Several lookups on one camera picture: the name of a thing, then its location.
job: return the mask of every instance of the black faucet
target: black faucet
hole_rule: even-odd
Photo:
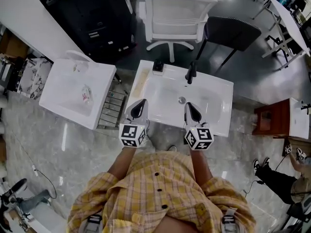
[[[188,80],[188,84],[192,83],[192,77],[196,77],[196,61],[190,63],[188,72],[185,76],[186,80]]]

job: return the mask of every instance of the black shoe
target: black shoe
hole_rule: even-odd
[[[254,172],[254,175],[256,175],[256,172],[257,172],[259,167],[260,167],[259,161],[257,159],[255,159],[254,162],[253,162],[253,172]]]
[[[262,167],[264,167],[265,165],[269,165],[269,161],[270,161],[269,157],[265,158],[263,163],[262,163]]]

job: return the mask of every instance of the sneaker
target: sneaker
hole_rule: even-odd
[[[264,167],[265,165],[269,165],[269,161],[270,161],[269,157],[265,158],[263,163],[262,163],[262,166]]]
[[[139,149],[146,150],[146,151],[152,152],[152,153],[156,151],[156,148],[153,146],[151,140],[149,139],[149,137],[147,135],[143,139]]]
[[[254,172],[254,175],[256,175],[256,172],[257,172],[259,167],[260,167],[259,161],[257,159],[255,159],[254,162],[253,162],[253,172]]]
[[[177,152],[177,147],[172,145],[172,146],[169,147],[169,149],[167,151]]]

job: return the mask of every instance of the floor tile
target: floor tile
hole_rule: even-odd
[[[205,153],[209,158],[239,160],[243,137],[244,134],[238,131],[229,131],[228,137],[214,136],[213,144]]]
[[[249,114],[245,111],[232,109],[231,111],[231,121],[230,130],[245,133],[245,127],[248,122]]]
[[[245,134],[240,159],[244,161],[258,159],[262,163],[266,157],[270,157],[272,161],[277,162],[282,158],[283,144],[284,139]]]

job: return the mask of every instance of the gray floor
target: gray floor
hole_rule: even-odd
[[[139,1],[133,3],[135,8]],[[283,146],[281,139],[251,135],[252,122],[256,121],[251,112],[258,104],[253,101],[245,103],[247,100],[241,96],[262,103],[272,103],[288,97],[305,100],[311,98],[311,84],[306,75],[303,57],[282,71],[276,71],[281,66],[280,62],[284,63],[281,56],[279,59],[261,59],[260,56],[268,50],[263,38],[273,23],[265,12],[255,21],[250,19],[261,6],[261,3],[251,0],[223,0],[210,13],[215,16],[238,17],[263,31],[262,37],[245,52],[237,52],[219,74],[221,78],[234,82],[230,133],[228,138],[215,137],[212,148],[205,153],[213,175],[225,177],[240,192],[244,189],[248,191],[251,182],[256,179],[252,170],[253,159],[259,158],[262,162],[269,156],[272,159],[271,166],[275,168],[282,159]],[[275,36],[276,30],[273,29],[270,34]],[[145,41],[141,21],[138,21],[137,43],[132,54],[117,63],[127,90],[131,88],[140,59],[161,58],[165,63],[169,62],[167,46],[158,46],[150,52],[145,50],[149,43]],[[176,46],[174,65],[187,67],[200,47],[194,45],[192,52],[183,46]],[[207,44],[200,59],[201,72],[214,72],[231,51],[226,47],[219,47],[214,51],[215,47],[214,44]],[[36,168],[55,184],[58,197],[52,205],[65,218],[87,181],[98,172],[107,171],[121,150],[116,131],[88,130],[16,93],[9,93],[9,104],[3,110],[2,118],[6,127],[4,138],[10,184],[27,178],[29,187],[34,192],[47,188],[53,194],[51,184],[44,177],[35,176],[31,168],[34,162]],[[151,123],[148,135],[158,150],[165,150],[171,144],[176,144],[178,151],[188,153],[187,146],[183,145],[180,129]],[[295,175],[288,158],[282,162],[278,171]],[[278,219],[288,208],[267,186],[257,183],[253,184],[246,198],[258,222],[258,232],[267,232],[277,227],[281,223]]]

